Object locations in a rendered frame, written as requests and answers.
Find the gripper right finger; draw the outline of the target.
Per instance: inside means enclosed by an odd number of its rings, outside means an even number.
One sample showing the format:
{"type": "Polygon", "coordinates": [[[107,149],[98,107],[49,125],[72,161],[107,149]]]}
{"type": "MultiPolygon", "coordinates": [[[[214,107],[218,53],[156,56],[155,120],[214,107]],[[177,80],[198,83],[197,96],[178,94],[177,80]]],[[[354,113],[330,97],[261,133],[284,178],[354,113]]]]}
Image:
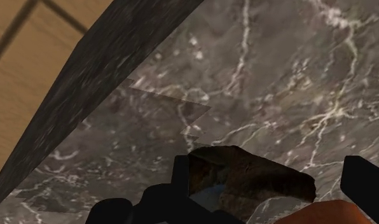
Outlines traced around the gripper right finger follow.
{"type": "Polygon", "coordinates": [[[341,191],[379,224],[379,167],[358,155],[344,159],[341,191]]]}

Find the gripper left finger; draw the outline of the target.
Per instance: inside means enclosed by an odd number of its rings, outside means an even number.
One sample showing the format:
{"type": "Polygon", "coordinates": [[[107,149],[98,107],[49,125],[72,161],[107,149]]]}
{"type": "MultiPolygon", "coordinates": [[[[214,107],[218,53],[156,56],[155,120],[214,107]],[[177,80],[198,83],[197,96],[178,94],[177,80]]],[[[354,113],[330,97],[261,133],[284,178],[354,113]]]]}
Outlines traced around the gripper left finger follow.
{"type": "Polygon", "coordinates": [[[90,210],[85,224],[244,224],[233,215],[208,211],[189,198],[189,159],[174,159],[170,183],[145,189],[140,202],[133,205],[124,198],[104,199],[90,210]]]}

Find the orange round object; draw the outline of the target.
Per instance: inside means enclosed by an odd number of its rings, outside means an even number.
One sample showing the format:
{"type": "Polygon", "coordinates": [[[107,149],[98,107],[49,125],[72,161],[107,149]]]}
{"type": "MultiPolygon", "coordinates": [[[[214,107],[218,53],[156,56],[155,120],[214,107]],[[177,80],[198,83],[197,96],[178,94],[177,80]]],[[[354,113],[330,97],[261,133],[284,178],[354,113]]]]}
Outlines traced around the orange round object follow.
{"type": "Polygon", "coordinates": [[[314,202],[274,224],[372,224],[360,209],[345,200],[314,202]]]}

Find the dark brown rough object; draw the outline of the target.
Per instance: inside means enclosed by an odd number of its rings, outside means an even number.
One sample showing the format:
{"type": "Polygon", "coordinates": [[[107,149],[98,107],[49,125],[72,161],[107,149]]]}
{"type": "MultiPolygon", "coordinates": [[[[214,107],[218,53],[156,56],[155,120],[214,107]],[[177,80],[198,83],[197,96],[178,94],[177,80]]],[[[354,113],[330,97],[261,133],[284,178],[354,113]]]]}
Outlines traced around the dark brown rough object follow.
{"type": "Polygon", "coordinates": [[[189,196],[210,211],[223,210],[243,222],[268,199],[312,203],[317,196],[310,175],[235,145],[200,147],[188,159],[189,196]]]}

